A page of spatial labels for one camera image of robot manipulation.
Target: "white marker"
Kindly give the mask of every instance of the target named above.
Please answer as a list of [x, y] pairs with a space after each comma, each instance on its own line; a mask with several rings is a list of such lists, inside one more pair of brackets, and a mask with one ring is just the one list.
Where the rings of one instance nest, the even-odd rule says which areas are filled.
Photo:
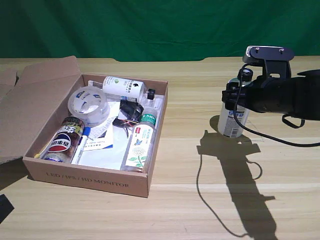
[[82, 152], [84, 151], [88, 136], [90, 134], [90, 130], [91, 130], [91, 128], [88, 126], [86, 126], [83, 129], [82, 137], [80, 139], [78, 147], [76, 148], [76, 151], [75, 151], [74, 156], [72, 158], [71, 164], [78, 164], [79, 163], [79, 160], [81, 158]]

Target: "wood grain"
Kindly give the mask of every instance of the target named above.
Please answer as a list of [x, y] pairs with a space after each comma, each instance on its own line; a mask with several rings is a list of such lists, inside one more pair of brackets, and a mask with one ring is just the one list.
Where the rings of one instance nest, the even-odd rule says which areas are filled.
[[[0, 59], [0, 71], [45, 59]], [[150, 196], [112, 194], [36, 182], [19, 161], [0, 167], [0, 193], [14, 211], [0, 225], [3, 240], [318, 240], [319, 147], [296, 148], [244, 131], [221, 137], [221, 91], [237, 75], [240, 57], [190, 62], [79, 59], [83, 73], [166, 80], [169, 96]], [[318, 69], [320, 56], [297, 56], [292, 75]], [[261, 71], [253, 69], [255, 76]], [[247, 126], [298, 143], [320, 142], [320, 122], [301, 129], [281, 115], [251, 112]], [[262, 176], [257, 162], [263, 169]], [[217, 217], [200, 199], [199, 189]]]

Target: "clear tape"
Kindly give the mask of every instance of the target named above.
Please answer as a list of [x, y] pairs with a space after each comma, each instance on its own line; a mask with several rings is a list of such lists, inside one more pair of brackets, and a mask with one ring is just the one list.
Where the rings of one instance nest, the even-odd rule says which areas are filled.
[[93, 128], [104, 122], [109, 115], [106, 94], [95, 86], [76, 90], [68, 100], [70, 113], [81, 119], [86, 127]]

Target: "green screen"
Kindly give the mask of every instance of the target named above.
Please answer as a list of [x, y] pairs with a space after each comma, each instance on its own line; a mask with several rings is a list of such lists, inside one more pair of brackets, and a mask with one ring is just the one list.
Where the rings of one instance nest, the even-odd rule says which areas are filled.
[[1, 0], [0, 58], [197, 61], [248, 45], [320, 55], [318, 0]]

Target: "pepsi can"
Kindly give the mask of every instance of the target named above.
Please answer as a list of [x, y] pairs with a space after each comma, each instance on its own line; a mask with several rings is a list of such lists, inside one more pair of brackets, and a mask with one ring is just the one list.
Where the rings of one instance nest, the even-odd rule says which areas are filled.
[[77, 117], [66, 117], [43, 159], [71, 163], [82, 137], [85, 124]]

